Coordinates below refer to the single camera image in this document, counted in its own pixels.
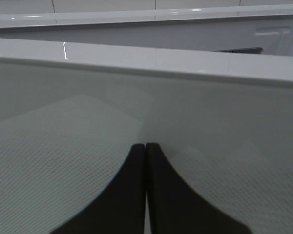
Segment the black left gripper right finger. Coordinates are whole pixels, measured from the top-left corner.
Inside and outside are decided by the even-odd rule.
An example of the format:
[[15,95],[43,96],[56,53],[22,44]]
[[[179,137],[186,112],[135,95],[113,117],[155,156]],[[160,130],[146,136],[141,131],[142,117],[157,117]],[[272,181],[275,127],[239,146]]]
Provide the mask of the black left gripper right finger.
[[249,234],[250,228],[208,203],[176,172],[158,143],[146,146],[147,198],[154,234]]

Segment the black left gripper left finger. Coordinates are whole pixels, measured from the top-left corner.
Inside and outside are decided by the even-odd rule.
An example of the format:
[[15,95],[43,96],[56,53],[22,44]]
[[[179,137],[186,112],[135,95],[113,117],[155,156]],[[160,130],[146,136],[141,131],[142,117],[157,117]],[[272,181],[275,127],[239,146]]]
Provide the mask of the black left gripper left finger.
[[121,168],[98,197],[52,233],[142,234],[146,209],[145,168],[145,146],[132,145]]

